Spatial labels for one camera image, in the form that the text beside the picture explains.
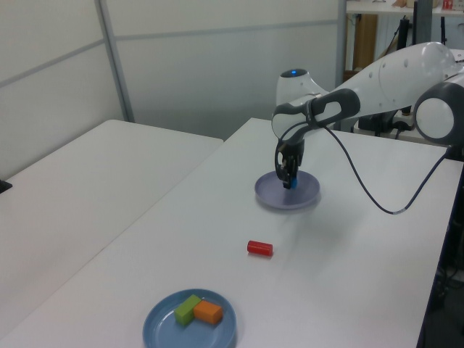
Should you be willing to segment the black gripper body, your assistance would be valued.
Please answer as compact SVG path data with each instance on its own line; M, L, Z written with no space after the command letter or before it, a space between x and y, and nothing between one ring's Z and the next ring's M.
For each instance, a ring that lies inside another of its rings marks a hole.
M304 141L300 141L295 144L288 144L283 141L278 141L278 144L275 148L275 167L298 169L302 164L304 150Z

